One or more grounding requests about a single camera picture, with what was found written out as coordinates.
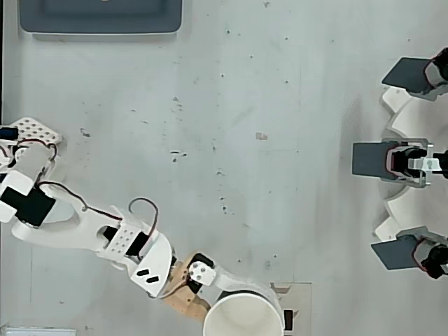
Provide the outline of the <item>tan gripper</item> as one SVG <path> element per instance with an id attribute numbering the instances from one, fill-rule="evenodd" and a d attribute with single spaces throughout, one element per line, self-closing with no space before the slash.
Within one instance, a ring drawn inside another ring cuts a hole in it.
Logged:
<path id="1" fill-rule="evenodd" d="M 214 266 L 212 259 L 199 252 L 191 253 L 184 261 L 172 258 L 170 273 L 159 298 L 177 312 L 204 322 L 211 306 L 198 295 L 203 286 L 215 286 L 226 292 L 254 292 L 281 311 L 278 297 L 268 285 Z"/>

